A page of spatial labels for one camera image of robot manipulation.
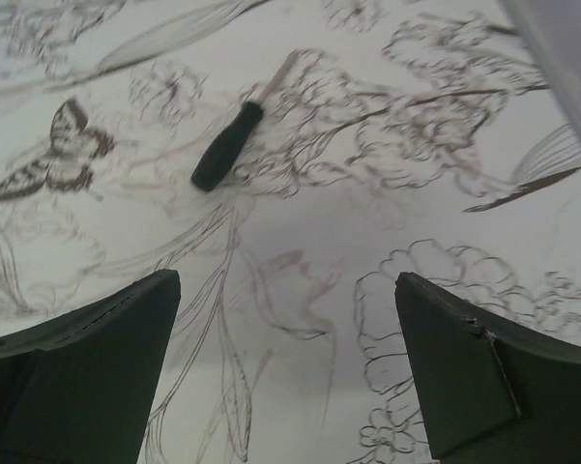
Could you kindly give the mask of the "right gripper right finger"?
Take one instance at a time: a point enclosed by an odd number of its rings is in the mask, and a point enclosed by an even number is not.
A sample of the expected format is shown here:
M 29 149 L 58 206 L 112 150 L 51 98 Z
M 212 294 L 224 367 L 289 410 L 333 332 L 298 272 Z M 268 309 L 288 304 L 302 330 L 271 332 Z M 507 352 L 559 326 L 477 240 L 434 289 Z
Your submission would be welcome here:
M 581 347 L 414 273 L 395 304 L 426 436 L 442 463 L 581 463 Z

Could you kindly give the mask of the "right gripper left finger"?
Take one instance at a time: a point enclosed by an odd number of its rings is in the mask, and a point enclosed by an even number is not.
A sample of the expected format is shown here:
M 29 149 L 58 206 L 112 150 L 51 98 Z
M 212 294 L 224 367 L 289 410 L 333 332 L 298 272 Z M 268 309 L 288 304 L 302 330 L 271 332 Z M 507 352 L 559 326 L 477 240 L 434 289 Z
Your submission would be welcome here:
M 0 463 L 134 463 L 181 283 L 161 270 L 0 337 Z

